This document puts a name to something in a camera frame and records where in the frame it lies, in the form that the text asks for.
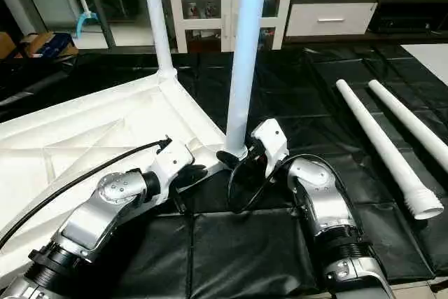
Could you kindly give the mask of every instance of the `white cabinet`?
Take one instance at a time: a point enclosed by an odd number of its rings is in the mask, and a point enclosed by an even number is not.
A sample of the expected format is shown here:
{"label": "white cabinet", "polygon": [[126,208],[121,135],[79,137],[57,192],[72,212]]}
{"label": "white cabinet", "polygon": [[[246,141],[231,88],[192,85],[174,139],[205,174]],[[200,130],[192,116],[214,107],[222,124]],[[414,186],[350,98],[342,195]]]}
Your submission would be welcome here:
{"label": "white cabinet", "polygon": [[293,4],[286,36],[364,34],[376,3]]}
{"label": "white cabinet", "polygon": [[[260,48],[280,49],[290,0],[265,0]],[[232,51],[237,34],[239,0],[171,0],[177,48]]]}

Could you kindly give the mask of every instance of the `white door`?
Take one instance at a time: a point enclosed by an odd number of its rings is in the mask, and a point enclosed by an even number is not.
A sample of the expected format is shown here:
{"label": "white door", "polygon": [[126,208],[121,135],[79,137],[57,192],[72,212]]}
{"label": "white door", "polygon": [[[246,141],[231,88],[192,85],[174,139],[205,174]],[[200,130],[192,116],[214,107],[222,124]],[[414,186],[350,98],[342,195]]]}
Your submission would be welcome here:
{"label": "white door", "polygon": [[232,0],[171,0],[178,51],[230,50]]}

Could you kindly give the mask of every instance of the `cabinet drawer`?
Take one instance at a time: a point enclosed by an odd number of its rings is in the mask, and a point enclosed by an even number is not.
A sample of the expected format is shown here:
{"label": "cabinet drawer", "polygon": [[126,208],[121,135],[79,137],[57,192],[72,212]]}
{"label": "cabinet drawer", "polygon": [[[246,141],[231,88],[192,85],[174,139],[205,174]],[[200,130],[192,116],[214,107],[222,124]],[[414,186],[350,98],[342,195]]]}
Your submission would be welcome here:
{"label": "cabinet drawer", "polygon": [[364,34],[376,3],[293,4],[286,36]]}

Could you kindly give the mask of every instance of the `floor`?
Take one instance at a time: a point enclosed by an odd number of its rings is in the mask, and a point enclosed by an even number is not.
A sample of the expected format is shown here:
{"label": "floor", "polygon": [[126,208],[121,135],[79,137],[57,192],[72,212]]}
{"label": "floor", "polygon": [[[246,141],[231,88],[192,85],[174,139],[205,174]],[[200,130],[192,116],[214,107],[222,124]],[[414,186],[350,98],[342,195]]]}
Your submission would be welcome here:
{"label": "floor", "polygon": [[[117,46],[154,46],[153,31],[147,23],[112,23],[110,27]],[[85,25],[79,39],[75,37],[74,29],[56,30],[70,33],[77,49],[107,48],[99,25]]]}
{"label": "floor", "polygon": [[[438,293],[433,293],[429,288],[430,284],[437,284],[447,280],[448,277],[439,277],[431,281],[418,281],[416,283],[393,285],[392,289],[396,299],[448,299],[448,289]],[[307,295],[300,299],[330,299],[329,293],[317,295]]]}
{"label": "floor", "polygon": [[448,85],[448,44],[402,45],[402,47]]}

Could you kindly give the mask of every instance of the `white floor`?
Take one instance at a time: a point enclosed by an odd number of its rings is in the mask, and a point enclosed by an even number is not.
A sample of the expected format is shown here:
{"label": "white floor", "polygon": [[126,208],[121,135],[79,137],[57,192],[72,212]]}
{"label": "white floor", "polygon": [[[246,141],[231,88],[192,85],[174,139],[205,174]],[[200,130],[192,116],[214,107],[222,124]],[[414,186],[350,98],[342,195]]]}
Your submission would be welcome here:
{"label": "white floor", "polygon": [[[153,31],[147,24],[116,23],[110,24],[112,35],[117,46],[154,46]],[[103,49],[108,48],[106,39],[99,25],[86,25],[79,39],[73,30],[58,32],[70,33],[77,49]]]}
{"label": "white floor", "polygon": [[418,61],[448,85],[448,44],[402,45]]}

